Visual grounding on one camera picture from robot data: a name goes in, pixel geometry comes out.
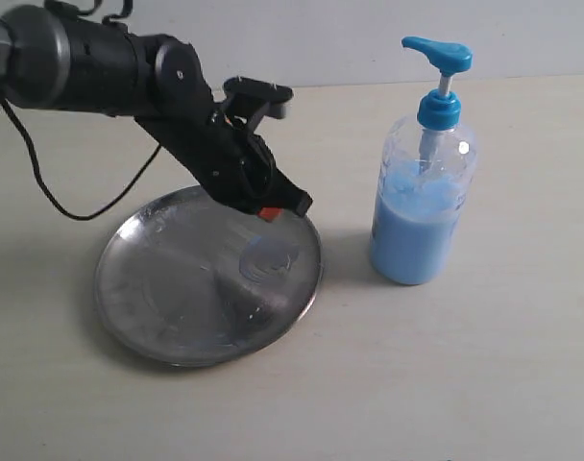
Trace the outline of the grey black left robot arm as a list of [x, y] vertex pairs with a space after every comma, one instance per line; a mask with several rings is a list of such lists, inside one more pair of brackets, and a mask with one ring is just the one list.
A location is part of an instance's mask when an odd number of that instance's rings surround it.
[[310, 195], [290, 181], [256, 129], [282, 119], [291, 88], [244, 77], [216, 100], [195, 48], [169, 35], [132, 34], [122, 10], [100, 21], [63, 1], [0, 15], [0, 106], [129, 116], [215, 202], [275, 219], [305, 216]]

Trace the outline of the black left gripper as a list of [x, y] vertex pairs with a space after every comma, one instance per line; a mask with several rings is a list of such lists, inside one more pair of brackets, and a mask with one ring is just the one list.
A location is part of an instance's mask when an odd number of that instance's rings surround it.
[[277, 170], [264, 140], [222, 120], [204, 126], [165, 117], [138, 125], [177, 160], [215, 202], [272, 223], [288, 210], [306, 216], [311, 196]]

